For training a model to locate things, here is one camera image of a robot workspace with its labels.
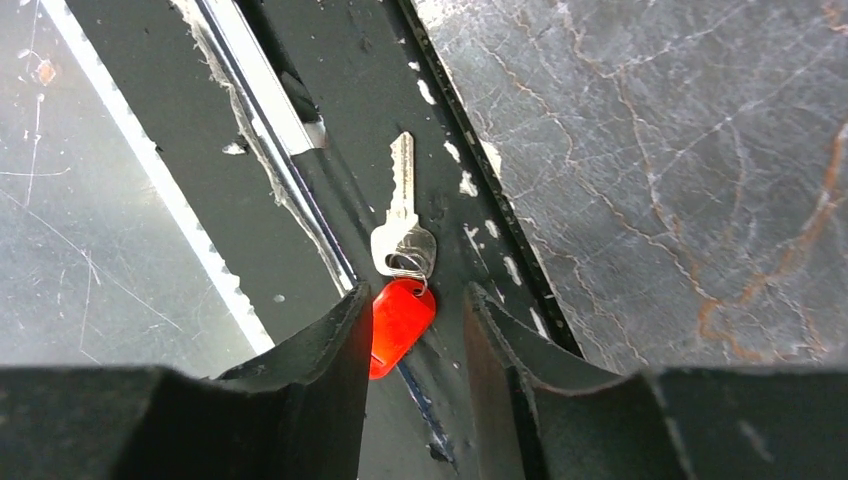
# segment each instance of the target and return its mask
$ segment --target key ring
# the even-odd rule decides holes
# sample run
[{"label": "key ring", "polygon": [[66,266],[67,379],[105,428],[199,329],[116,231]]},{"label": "key ring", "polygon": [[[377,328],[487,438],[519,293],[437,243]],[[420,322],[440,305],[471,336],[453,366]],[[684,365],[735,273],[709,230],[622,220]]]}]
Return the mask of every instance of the key ring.
[{"label": "key ring", "polygon": [[429,286],[429,283],[427,282],[427,275],[424,274],[424,269],[421,267],[421,263],[417,262],[414,258],[412,258],[411,255],[405,255],[403,253],[393,253],[389,257],[389,261],[392,261],[397,257],[403,258],[404,260],[407,260],[409,263],[414,265],[415,268],[418,269],[418,273],[416,275],[406,275],[405,272],[403,274],[401,274],[401,272],[403,272],[403,271],[400,270],[400,269],[388,267],[389,271],[392,273],[392,276],[394,276],[395,278],[412,278],[414,280],[418,280],[419,282],[423,283],[424,286],[421,287],[420,292],[418,292],[418,293],[413,292],[413,295],[415,295],[416,297],[420,297],[420,296],[424,295],[424,292],[427,291],[427,287]]}]

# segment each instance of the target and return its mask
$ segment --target red key fob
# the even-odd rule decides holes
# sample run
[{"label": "red key fob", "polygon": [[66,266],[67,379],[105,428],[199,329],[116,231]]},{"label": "red key fob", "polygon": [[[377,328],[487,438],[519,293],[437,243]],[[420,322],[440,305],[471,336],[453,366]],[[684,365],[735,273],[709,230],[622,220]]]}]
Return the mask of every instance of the red key fob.
[{"label": "red key fob", "polygon": [[373,304],[374,340],[369,378],[383,378],[427,331],[436,316],[436,300],[424,284],[398,278],[377,295]]}]

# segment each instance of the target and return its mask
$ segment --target torn edge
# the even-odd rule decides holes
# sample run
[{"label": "torn edge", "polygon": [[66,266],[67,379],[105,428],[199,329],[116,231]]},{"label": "torn edge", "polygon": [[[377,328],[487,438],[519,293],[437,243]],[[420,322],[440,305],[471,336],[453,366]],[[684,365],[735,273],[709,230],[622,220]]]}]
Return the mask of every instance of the torn edge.
[{"label": "torn edge", "polygon": [[223,65],[221,65],[221,62],[218,59],[215,48],[212,44],[210,44],[210,41],[214,42],[215,40],[209,23],[203,17],[203,14],[200,12],[197,3],[195,3],[194,0],[170,0],[170,2],[178,10],[180,10],[183,21],[189,26],[192,38],[194,38],[195,42],[197,42],[196,48],[200,49],[203,57],[206,59],[206,63],[211,71],[210,80],[216,82],[229,94],[230,107],[233,110],[233,114],[235,115],[236,123],[239,128],[238,133],[247,141],[250,150],[256,155],[256,158],[259,159],[259,163],[262,165],[262,168],[265,169],[268,181],[271,184],[271,190],[274,193],[275,203],[278,206],[285,207],[292,214],[297,224],[306,233],[309,240],[311,240],[315,245],[318,255],[324,262],[324,265],[339,292],[339,296],[344,296],[350,287],[336,273],[334,262],[330,253],[321,248],[321,242],[315,236],[312,229],[309,228],[309,224],[307,219],[304,217],[303,212],[301,212],[291,200],[284,185],[277,176],[274,165],[265,153],[262,141],[259,138],[263,133],[265,136],[270,136],[271,133],[268,132],[262,125],[254,124],[248,115],[246,107],[239,95],[238,88],[227,76]]},{"label": "torn edge", "polygon": [[41,0],[41,5],[124,135],[253,350],[256,354],[262,354],[273,348],[274,342],[256,316],[250,299],[239,288],[239,277],[227,269],[224,259],[218,254],[168,167],[156,152],[156,144],[147,136],[138,118],[130,110],[112,75],[100,61],[67,4],[64,0]]}]

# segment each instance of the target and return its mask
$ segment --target key blade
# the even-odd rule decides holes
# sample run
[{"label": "key blade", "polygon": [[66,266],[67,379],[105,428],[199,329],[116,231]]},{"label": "key blade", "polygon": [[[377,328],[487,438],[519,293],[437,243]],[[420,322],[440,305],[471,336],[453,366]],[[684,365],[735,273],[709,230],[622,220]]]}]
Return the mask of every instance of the key blade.
[{"label": "key blade", "polygon": [[395,190],[386,220],[409,220],[415,217],[415,143],[412,134],[401,133],[392,142],[392,174]]}]

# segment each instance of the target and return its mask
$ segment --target white serrated edge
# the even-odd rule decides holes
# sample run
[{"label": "white serrated edge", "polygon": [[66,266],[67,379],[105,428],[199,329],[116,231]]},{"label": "white serrated edge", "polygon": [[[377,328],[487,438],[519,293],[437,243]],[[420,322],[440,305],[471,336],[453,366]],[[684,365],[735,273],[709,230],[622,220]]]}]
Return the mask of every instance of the white serrated edge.
[{"label": "white serrated edge", "polygon": [[230,273],[224,259],[215,250],[212,240],[194,214],[171,176],[171,172],[156,152],[156,144],[148,138],[138,118],[130,110],[109,71],[100,61],[94,47],[83,33],[64,0],[41,0],[41,5],[64,37],[91,85],[100,95],[115,124],[124,134],[150,182],[162,197],[166,208],[185,235],[201,265],[218,290],[245,338],[257,355],[274,347],[274,342],[253,311],[250,299],[239,288],[239,277]]}]

